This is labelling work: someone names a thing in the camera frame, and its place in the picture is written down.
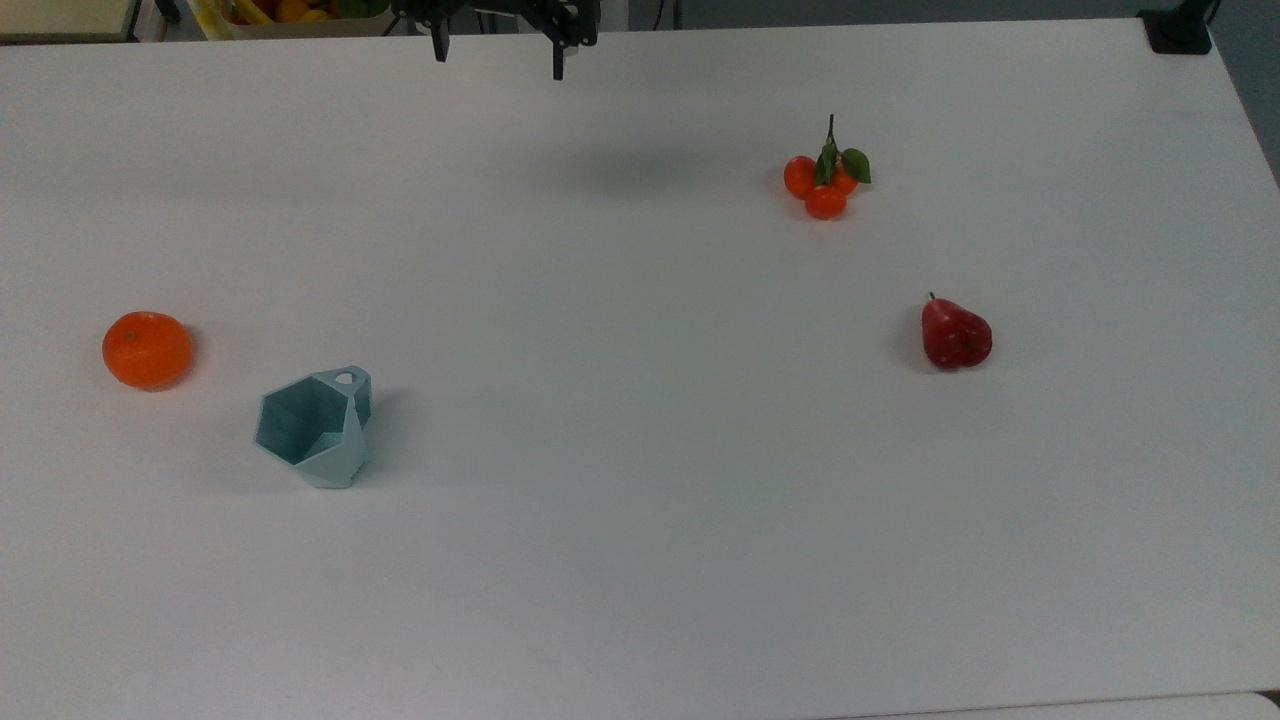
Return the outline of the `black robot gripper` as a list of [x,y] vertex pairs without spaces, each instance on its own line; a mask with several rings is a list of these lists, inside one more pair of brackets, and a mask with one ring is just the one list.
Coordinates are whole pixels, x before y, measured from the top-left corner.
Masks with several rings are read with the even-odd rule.
[[451,49],[449,19],[462,12],[495,13],[524,19],[545,35],[552,46],[553,81],[564,78],[567,47],[594,46],[600,24],[599,1],[393,1],[397,18],[411,19],[428,28],[434,58],[445,63]]

